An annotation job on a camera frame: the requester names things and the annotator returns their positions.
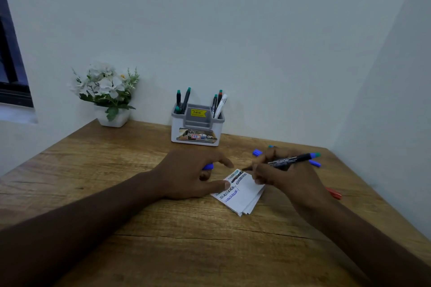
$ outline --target window sill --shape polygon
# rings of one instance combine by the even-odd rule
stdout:
[[[33,125],[38,123],[34,108],[12,104],[0,104],[0,120]]]

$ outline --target person's right arm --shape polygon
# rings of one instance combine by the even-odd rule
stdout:
[[[382,286],[431,286],[431,268],[380,230],[333,199],[307,163],[282,171],[265,164],[294,155],[269,148],[253,162],[253,178],[284,192],[295,210],[330,238],[375,283]]]

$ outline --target marker cap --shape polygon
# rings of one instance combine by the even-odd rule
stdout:
[[[314,160],[308,160],[308,162],[312,165],[315,165],[316,167],[319,167],[319,168],[321,166],[321,164],[319,164],[317,161],[314,161]]]
[[[262,152],[261,150],[258,150],[258,149],[256,149],[255,151],[253,151],[253,155],[254,155],[255,157],[260,156],[262,153],[263,153],[263,152]]]
[[[214,165],[212,163],[209,163],[202,168],[202,170],[211,170],[211,169],[214,169]]]

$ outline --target white paper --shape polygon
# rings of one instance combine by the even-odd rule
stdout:
[[[257,185],[250,174],[242,170],[235,170],[224,180],[230,182],[227,191],[211,194],[239,216],[251,213],[256,205],[264,185]]]

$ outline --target person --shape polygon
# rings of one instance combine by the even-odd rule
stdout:
[[[308,163],[287,171],[267,164],[295,153],[269,148],[251,167],[257,184],[271,184],[295,210],[344,251],[375,283],[431,286],[431,270],[420,259],[332,199]],[[222,192],[229,182],[207,181],[201,169],[232,162],[216,150],[175,150],[153,170],[99,193],[0,231],[2,286],[47,285],[67,272],[131,216],[161,198],[186,199]]]

